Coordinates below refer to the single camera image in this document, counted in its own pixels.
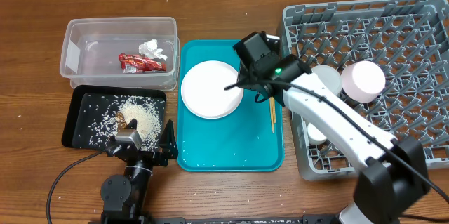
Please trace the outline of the wooden chopstick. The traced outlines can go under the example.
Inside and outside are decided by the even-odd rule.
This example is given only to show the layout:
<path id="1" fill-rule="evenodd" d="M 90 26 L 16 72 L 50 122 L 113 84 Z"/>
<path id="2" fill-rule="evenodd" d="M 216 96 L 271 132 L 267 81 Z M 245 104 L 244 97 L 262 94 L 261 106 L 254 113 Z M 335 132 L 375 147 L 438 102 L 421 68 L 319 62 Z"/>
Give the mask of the wooden chopstick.
<path id="1" fill-rule="evenodd" d="M 271 127 L 272 127 L 272 133 L 274 133 L 274 124 L 272 123 L 272 113 L 271 113 L 271 111 L 272 111 L 272 106 L 271 106 L 271 102 L 270 102 L 271 100 L 269 99 L 269 109 L 270 109 L 270 119 L 271 119 Z"/>
<path id="2" fill-rule="evenodd" d="M 270 98 L 270 102 L 271 102 L 271 106 L 272 106 L 272 123 L 275 124 L 276 123 L 276 108 L 275 108 L 275 99 L 274 98 Z"/>

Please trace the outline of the pink plate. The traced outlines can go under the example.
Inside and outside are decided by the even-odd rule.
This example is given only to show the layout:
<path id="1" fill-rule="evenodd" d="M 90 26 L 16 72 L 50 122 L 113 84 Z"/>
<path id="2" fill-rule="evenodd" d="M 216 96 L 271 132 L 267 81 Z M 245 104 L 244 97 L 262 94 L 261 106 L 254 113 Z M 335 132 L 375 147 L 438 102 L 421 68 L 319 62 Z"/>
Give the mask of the pink plate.
<path id="1" fill-rule="evenodd" d="M 182 101 L 191 113 L 200 118 L 226 117 L 243 99 L 243 89 L 225 89 L 236 83 L 237 78 L 238 72 L 225 62 L 200 62 L 184 75 L 180 91 Z"/>

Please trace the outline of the red snack wrapper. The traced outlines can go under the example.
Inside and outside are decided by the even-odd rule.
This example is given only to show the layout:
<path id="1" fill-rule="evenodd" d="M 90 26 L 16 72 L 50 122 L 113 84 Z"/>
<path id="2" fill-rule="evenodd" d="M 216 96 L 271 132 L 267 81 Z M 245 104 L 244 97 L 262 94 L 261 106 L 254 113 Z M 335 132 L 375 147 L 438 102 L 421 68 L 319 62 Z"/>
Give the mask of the red snack wrapper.
<path id="1" fill-rule="evenodd" d="M 121 69 L 126 74 L 166 71 L 166 65 L 164 63 L 146 58 L 142 55 L 121 53 L 119 55 L 119 62 Z"/>

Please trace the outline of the white tissue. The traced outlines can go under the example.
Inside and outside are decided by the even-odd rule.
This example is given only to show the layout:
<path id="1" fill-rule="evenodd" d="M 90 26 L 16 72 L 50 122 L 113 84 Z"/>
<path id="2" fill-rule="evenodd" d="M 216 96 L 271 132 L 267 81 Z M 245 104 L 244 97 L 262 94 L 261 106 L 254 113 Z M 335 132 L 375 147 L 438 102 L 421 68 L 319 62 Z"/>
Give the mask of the white tissue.
<path id="1" fill-rule="evenodd" d="M 145 58 L 167 61 L 168 56 L 162 52 L 163 49 L 158 47 L 158 41 L 156 39 L 151 39 L 138 46 L 138 53 Z"/>

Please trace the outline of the grey bowl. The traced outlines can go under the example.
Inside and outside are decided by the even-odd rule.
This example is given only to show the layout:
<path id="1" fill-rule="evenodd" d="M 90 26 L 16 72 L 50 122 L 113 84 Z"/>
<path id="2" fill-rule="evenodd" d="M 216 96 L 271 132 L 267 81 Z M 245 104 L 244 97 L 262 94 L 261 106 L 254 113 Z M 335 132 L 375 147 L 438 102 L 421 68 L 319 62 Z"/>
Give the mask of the grey bowl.
<path id="1" fill-rule="evenodd" d="M 312 72 L 317 74 L 323 84 L 335 95 L 342 91 L 342 77 L 333 67 L 328 65 L 317 65 L 313 67 Z"/>

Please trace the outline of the white cup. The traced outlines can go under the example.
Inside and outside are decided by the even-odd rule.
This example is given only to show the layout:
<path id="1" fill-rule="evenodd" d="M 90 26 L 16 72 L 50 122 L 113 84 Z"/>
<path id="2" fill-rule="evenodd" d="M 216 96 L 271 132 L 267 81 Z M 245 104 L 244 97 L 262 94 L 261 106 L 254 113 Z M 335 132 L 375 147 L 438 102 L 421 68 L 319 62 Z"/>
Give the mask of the white cup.
<path id="1" fill-rule="evenodd" d="M 311 145 L 320 145 L 327 141 L 327 137 L 311 123 L 307 124 L 307 135 Z"/>

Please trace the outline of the pink small bowl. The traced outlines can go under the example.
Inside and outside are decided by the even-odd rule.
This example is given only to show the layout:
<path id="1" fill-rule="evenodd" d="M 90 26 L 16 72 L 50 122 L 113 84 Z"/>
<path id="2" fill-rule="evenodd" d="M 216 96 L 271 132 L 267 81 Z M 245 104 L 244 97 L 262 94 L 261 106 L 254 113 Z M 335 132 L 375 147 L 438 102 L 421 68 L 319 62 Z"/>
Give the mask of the pink small bowl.
<path id="1" fill-rule="evenodd" d="M 359 103 L 372 102 L 383 91 L 386 78 L 375 63 L 364 60 L 354 63 L 342 71 L 342 89 Z"/>

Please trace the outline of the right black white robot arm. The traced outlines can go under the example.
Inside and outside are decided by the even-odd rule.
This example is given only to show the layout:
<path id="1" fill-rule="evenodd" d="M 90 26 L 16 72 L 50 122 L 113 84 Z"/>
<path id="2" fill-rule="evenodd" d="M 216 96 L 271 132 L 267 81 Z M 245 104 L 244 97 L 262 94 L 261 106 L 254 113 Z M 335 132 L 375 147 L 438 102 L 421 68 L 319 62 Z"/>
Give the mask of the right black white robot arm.
<path id="1" fill-rule="evenodd" d="M 353 202 L 334 217 L 334 223 L 398 223 L 430 190 L 448 198 L 430 181 L 419 141 L 399 141 L 364 119 L 296 56 L 241 56 L 240 60 L 236 87 L 274 98 L 315 125 L 358 172 Z"/>

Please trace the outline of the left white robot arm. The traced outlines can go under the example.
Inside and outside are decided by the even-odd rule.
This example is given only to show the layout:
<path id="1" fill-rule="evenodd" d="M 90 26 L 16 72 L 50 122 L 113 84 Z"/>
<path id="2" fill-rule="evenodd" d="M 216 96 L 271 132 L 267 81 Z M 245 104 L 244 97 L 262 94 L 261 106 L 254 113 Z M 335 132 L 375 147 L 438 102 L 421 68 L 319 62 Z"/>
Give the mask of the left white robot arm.
<path id="1" fill-rule="evenodd" d="M 167 166 L 171 159 L 177 159 L 174 124 L 167 122 L 158 141 L 158 149 L 152 152 L 141 150 L 142 139 L 137 131 L 138 122 L 131 122 L 111 137 L 109 145 L 99 152 L 88 155 L 70 164 L 56 177 L 46 200 L 46 220 L 52 222 L 51 199 L 59 180 L 76 165 L 92 159 L 102 153 L 108 157 L 117 157 L 126 163 L 122 175 L 108 177 L 101 186 L 103 200 L 101 223 L 153 223 L 151 217 L 142 212 L 149 180 L 155 166 Z"/>

